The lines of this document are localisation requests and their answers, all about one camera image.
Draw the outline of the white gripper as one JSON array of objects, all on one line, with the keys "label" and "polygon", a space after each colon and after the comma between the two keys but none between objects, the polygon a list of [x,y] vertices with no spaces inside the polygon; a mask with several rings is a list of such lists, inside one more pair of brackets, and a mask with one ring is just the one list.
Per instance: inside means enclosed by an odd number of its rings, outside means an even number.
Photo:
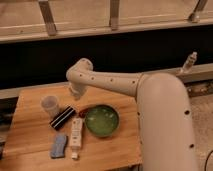
[{"label": "white gripper", "polygon": [[79,100],[86,92],[86,86],[83,84],[69,83],[69,90],[75,100]]}]

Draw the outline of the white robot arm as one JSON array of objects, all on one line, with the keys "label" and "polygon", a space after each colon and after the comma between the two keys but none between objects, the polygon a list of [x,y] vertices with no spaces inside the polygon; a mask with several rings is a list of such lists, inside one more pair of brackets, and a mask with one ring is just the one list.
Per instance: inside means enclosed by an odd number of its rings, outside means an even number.
[{"label": "white robot arm", "polygon": [[96,72],[87,58],[71,66],[66,78],[77,99],[88,86],[135,98],[143,171],[198,171],[189,96],[179,78],[163,72]]}]

